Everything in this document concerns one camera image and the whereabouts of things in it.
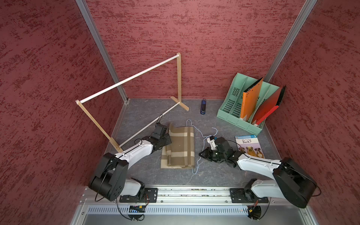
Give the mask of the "beige plaid scarf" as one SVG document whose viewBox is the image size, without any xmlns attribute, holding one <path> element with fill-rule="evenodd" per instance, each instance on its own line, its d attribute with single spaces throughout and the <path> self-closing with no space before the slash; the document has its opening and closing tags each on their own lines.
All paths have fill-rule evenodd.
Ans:
<svg viewBox="0 0 360 225">
<path fill-rule="evenodd" d="M 169 126 L 171 144 L 162 148 L 161 169 L 191 169 L 195 167 L 195 135 L 193 127 Z"/>
</svg>

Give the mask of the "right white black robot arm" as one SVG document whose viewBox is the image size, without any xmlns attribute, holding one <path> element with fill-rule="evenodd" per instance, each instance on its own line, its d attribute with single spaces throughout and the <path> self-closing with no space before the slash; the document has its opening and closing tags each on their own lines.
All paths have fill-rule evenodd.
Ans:
<svg viewBox="0 0 360 225">
<path fill-rule="evenodd" d="M 267 180 L 251 179 L 245 187 L 231 191 L 232 202 L 263 203 L 270 198 L 286 199 L 298 208 L 306 208 L 315 191 L 317 183 L 294 160 L 285 157 L 282 160 L 265 159 L 249 155 L 249 148 L 230 146 L 223 137 L 207 138 L 210 147 L 199 153 L 205 160 L 215 163 L 225 162 L 231 168 L 250 171 L 268 177 Z"/>
</svg>

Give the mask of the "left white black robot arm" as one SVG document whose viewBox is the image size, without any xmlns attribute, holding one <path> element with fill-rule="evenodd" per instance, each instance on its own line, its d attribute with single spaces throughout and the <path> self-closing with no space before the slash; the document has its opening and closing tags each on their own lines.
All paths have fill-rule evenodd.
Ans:
<svg viewBox="0 0 360 225">
<path fill-rule="evenodd" d="M 128 179 L 128 169 L 171 143 L 168 127 L 156 123 L 154 132 L 133 147 L 117 154 L 104 154 L 88 187 L 109 201 L 120 196 L 130 197 L 136 202 L 145 200 L 145 185 L 136 179 Z"/>
</svg>

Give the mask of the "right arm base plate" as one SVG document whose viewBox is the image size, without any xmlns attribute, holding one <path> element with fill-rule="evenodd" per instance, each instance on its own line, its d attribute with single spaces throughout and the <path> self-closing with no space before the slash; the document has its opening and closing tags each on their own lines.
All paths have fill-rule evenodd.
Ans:
<svg viewBox="0 0 360 225">
<path fill-rule="evenodd" d="M 244 188 L 231 188 L 230 198 L 232 203 L 268 203 L 269 199 L 267 197 L 258 197 L 250 189 Z"/>
</svg>

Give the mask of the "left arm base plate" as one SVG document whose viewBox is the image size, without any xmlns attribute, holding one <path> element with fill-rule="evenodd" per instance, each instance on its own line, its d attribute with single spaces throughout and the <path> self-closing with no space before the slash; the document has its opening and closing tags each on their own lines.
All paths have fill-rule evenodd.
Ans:
<svg viewBox="0 0 360 225">
<path fill-rule="evenodd" d="M 156 203 L 158 188 L 145 187 L 137 196 L 120 196 L 120 203 Z"/>
</svg>

